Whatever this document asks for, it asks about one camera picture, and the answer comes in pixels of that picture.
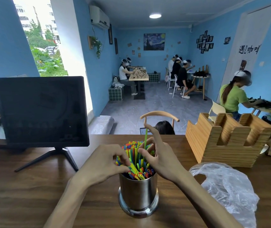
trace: green tiled bench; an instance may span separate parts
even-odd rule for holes
[[[108,93],[110,101],[122,101],[122,88],[118,89],[109,88]]]
[[[149,81],[145,81],[145,82],[158,82],[159,81],[159,77],[161,75],[161,73],[147,73],[149,76]]]

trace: air conditioner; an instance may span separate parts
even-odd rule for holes
[[[97,6],[90,5],[90,18],[91,23],[102,29],[109,29],[110,22],[109,17]]]

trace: white t-shirt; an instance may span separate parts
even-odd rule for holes
[[[172,59],[168,62],[168,71],[172,72],[172,67],[173,67],[174,61]]]
[[[120,75],[120,80],[126,80],[127,79],[126,74],[123,72],[123,69],[124,69],[124,67],[120,66],[120,68],[118,70],[119,75]]]

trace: colorful straws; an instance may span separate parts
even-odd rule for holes
[[[146,140],[147,140],[147,130],[145,135],[144,147],[145,149],[148,149],[150,145],[146,145]],[[155,174],[153,168],[150,166],[148,162],[146,162],[145,157],[143,157],[140,153],[137,152],[142,143],[143,141],[141,142],[133,141],[127,143],[125,146],[122,146],[122,149],[126,151],[126,154],[128,155],[129,160],[131,162],[131,165],[128,166],[130,172],[123,175],[132,180],[145,180]],[[154,150],[151,152],[151,155],[153,156],[155,155]],[[117,166],[122,165],[119,156],[117,156],[115,164]]]

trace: blue wall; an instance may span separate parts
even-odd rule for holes
[[[214,101],[217,99],[222,78],[225,72],[226,64],[229,58],[231,46],[236,34],[240,16],[243,12],[254,11],[271,4],[271,0],[255,0],[243,7],[199,24],[193,28],[193,33],[190,38],[190,53],[189,58],[193,60],[193,64],[197,67],[202,65],[210,65],[211,79],[207,85],[207,96]],[[208,30],[209,35],[213,35],[213,49],[200,53],[196,48],[196,39],[199,38],[205,30]],[[231,42],[224,45],[225,37],[231,37]],[[264,61],[263,67],[259,66],[259,62]],[[262,47],[258,53],[258,58],[252,73],[253,84],[246,88],[248,97],[262,98],[271,100],[271,25],[264,39]],[[240,112],[250,112],[251,109],[240,107]]]
[[[118,72],[119,56],[115,54],[114,43],[114,38],[118,37],[117,30],[112,26],[113,45],[110,45],[108,30],[103,30],[91,24],[89,6],[85,0],[73,0],[73,3],[82,43],[93,112],[98,117],[109,101],[108,88],[112,84],[112,76]],[[95,36],[103,44],[100,59],[96,56],[96,49],[89,50],[87,36],[94,36],[92,27]]]
[[[165,49],[163,51],[144,51],[144,33],[165,33]],[[171,59],[175,54],[179,54],[179,56],[181,56],[183,59],[188,59],[186,55],[188,54],[189,38],[190,29],[188,28],[148,28],[119,30],[119,63],[123,58],[130,57],[133,66],[144,66],[149,73],[154,71],[160,72],[161,80],[164,80],[166,72],[165,68],[168,67],[169,59]]]
[[[12,0],[0,0],[0,77],[39,76]]]

